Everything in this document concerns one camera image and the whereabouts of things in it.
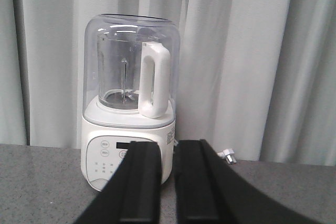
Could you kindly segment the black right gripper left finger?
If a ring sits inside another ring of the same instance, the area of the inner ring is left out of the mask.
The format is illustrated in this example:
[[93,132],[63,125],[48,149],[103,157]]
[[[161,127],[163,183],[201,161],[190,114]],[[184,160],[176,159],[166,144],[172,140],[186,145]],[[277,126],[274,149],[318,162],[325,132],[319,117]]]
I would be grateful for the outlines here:
[[161,152],[154,142],[131,142],[117,171],[76,223],[158,223]]

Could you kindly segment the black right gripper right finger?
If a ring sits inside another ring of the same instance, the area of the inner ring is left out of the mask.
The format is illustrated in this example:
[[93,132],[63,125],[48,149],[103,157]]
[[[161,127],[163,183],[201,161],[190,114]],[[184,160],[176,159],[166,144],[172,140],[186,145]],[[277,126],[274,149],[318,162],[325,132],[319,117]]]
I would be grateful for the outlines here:
[[178,223],[315,223],[272,199],[225,163],[206,140],[174,153]]

